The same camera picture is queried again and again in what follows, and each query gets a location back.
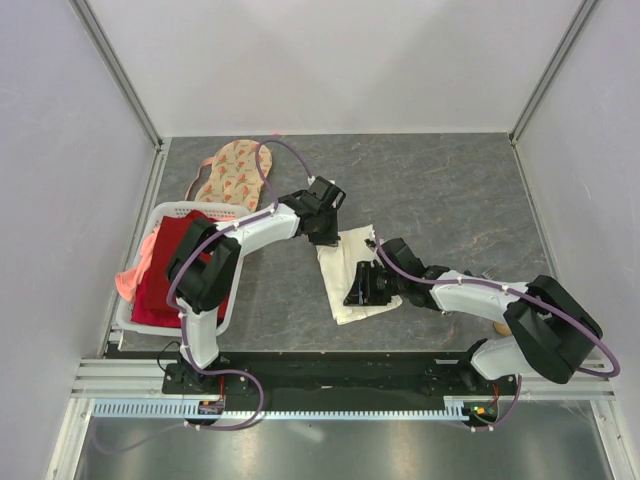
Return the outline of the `white cloth napkin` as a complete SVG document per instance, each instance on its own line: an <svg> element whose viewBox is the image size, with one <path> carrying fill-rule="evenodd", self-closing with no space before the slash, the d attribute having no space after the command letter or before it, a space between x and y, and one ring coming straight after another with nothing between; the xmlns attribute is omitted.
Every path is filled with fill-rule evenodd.
<svg viewBox="0 0 640 480"><path fill-rule="evenodd" d="M355 280L357 263L375 259L373 251L365 243L366 240L374 239L374 229L372 225L368 225L342 231L339 236L340 240L335 247L316 247L331 315L336 323L342 326L400 307L403 301L399 296L393 296L391 301L383 306L344 305Z"/></svg>

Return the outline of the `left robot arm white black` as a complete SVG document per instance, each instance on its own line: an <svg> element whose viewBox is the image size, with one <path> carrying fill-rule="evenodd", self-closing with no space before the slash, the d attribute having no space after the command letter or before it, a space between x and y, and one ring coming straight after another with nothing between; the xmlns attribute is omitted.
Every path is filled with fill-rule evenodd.
<svg viewBox="0 0 640 480"><path fill-rule="evenodd" d="M341 188L317 177L307 189L237 220L190 223L166 267L166 303L179 313L180 352L190 363L184 379L196 392L218 385L217 337L230 324L244 258L302 235L314 246L337 245L338 210L345 198Z"/></svg>

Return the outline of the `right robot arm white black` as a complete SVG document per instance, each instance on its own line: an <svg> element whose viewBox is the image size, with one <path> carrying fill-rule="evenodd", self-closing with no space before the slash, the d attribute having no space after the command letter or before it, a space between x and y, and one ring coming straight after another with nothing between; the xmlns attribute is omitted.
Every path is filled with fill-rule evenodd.
<svg viewBox="0 0 640 480"><path fill-rule="evenodd" d="M598 323L552 277L493 282L426 266L401 238L366 244L378 256L357 262L345 305L383 306L401 297L418 308L464 313L510 330L508 337L481 339L468 350L457 377L469 393L481 393L506 375L530 372L565 384L603 336Z"/></svg>

